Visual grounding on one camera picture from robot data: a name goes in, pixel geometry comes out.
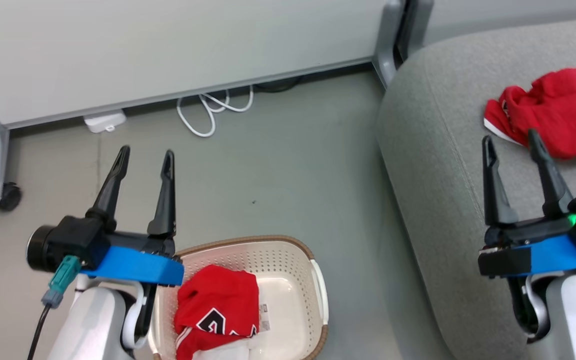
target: perforated basket side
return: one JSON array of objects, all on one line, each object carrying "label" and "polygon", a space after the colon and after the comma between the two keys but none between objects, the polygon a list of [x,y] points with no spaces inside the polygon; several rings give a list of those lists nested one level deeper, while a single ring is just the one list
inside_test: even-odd
[{"label": "perforated basket side", "polygon": [[[179,251],[177,255],[182,258],[185,266],[184,281],[210,264],[259,276],[265,273],[281,273],[282,276],[293,279],[300,287],[298,291],[303,301],[302,310],[308,324],[308,328],[304,328],[308,345],[301,358],[313,359],[322,350],[328,328],[322,321],[317,285],[310,262],[314,256],[305,244],[283,235],[240,237],[196,246]],[[173,328],[173,318],[177,311],[177,290],[178,287],[162,287],[157,292],[155,301],[153,316],[157,319],[151,326],[154,337],[151,342],[162,360],[176,358],[177,335]]]}]

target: white power adapter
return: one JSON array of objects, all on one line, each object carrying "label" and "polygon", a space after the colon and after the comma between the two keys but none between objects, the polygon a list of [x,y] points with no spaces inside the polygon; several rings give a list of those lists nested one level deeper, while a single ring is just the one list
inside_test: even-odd
[{"label": "white power adapter", "polygon": [[126,122],[124,111],[111,110],[84,116],[84,122],[93,133],[114,132],[115,127]]}]

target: cable connector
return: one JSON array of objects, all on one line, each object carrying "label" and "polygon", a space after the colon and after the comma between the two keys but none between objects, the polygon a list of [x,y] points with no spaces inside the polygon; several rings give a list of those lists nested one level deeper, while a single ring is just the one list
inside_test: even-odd
[{"label": "cable connector", "polygon": [[50,306],[52,309],[57,309],[64,300],[64,293],[68,286],[77,278],[77,274],[82,271],[82,264],[79,258],[73,255],[66,255],[57,271],[54,272],[48,289],[43,297],[41,303],[45,306]]}]

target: gray ottoman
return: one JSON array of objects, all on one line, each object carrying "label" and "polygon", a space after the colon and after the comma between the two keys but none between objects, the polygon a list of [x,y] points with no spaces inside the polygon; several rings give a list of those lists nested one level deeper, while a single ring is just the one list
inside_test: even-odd
[{"label": "gray ottoman", "polygon": [[[437,324],[457,360],[526,358],[510,292],[479,275],[486,101],[576,68],[576,21],[471,34],[416,53],[384,97],[378,139]],[[526,148],[494,138],[510,205],[541,217],[537,167]],[[576,196],[576,159],[560,162]]]}]

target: basket bottom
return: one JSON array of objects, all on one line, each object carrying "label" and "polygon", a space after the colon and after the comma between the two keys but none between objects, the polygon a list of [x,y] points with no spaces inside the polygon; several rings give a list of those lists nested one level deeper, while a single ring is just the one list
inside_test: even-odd
[{"label": "basket bottom", "polygon": [[259,305],[267,306],[269,330],[265,330],[262,315],[260,332],[250,341],[249,360],[301,360],[310,353],[311,342],[317,344],[319,335],[313,339],[299,283],[286,273],[255,275]]}]

